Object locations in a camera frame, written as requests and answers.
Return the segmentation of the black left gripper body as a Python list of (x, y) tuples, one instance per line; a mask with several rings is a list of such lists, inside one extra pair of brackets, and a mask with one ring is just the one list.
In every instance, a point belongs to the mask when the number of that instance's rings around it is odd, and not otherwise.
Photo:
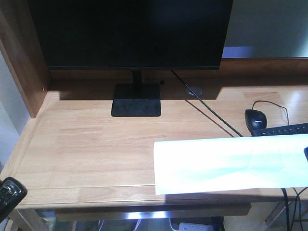
[(27, 195), (26, 187), (12, 177), (7, 177), (0, 187), (0, 217), (6, 218)]

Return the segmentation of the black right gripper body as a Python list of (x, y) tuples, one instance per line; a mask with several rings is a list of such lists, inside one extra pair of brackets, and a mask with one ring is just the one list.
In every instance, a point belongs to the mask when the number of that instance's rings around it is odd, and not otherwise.
[(305, 154), (306, 159), (308, 160), (308, 147), (304, 149), (304, 154)]

